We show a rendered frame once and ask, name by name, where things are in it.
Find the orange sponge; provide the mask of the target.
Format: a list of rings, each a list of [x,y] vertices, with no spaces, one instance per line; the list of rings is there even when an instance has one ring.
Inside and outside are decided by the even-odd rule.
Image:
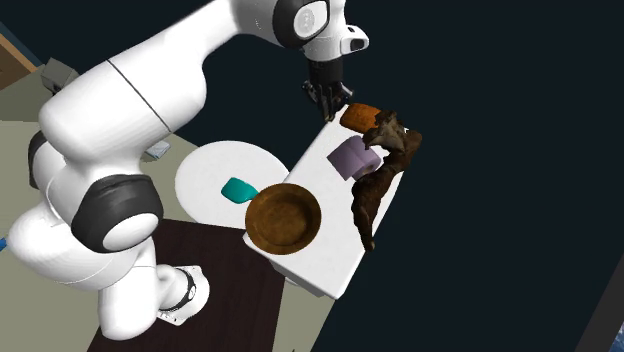
[[[348,106],[340,118],[340,125],[352,131],[364,134],[375,128],[375,116],[381,110],[370,105],[353,103]]]

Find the purple toilet paper roll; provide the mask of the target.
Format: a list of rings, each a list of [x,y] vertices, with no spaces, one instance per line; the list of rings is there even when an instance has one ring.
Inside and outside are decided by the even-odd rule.
[[[374,172],[381,164],[378,154],[371,148],[367,149],[363,139],[357,135],[344,140],[327,155],[327,160],[344,180],[358,180]]]

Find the brown driftwood figure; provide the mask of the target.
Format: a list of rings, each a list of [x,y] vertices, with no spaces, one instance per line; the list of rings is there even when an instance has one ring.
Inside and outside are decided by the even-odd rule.
[[[354,225],[367,252],[375,248],[372,225],[381,200],[395,176],[410,166],[422,142],[422,135],[414,129],[406,130],[393,110],[379,112],[375,116],[375,125],[363,135],[365,149],[380,146],[389,154],[378,169],[359,178],[351,190]]]

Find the teal curved object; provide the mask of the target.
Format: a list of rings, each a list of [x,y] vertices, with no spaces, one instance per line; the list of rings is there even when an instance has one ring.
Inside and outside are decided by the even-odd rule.
[[[251,201],[258,194],[258,190],[239,178],[231,177],[223,185],[220,193],[235,204],[243,204]]]

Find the brown wooden bowl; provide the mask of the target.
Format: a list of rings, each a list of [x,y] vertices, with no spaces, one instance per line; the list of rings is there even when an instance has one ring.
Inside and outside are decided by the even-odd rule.
[[[322,212],[306,188],[279,183],[260,191],[245,214],[245,229],[252,243],[274,255],[289,255],[308,246],[317,236]]]

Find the small white flat box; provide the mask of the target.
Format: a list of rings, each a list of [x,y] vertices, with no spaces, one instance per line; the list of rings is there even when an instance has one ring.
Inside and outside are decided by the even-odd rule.
[[[152,159],[158,160],[161,159],[170,150],[170,148],[171,145],[167,141],[162,140],[148,148],[144,154]]]

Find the dark brown robot stand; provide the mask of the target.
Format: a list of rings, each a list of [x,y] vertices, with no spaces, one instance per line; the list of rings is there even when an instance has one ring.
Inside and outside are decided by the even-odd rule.
[[[87,352],[272,352],[284,277],[243,241],[240,229],[165,219],[153,234],[159,264],[199,265],[210,283],[200,313],[162,320],[127,341],[97,332]]]

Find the grey box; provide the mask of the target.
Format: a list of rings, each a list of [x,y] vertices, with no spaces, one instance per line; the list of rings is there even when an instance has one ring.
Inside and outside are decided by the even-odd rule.
[[[79,76],[79,73],[61,61],[50,58],[45,65],[40,78],[43,86],[53,95]]]

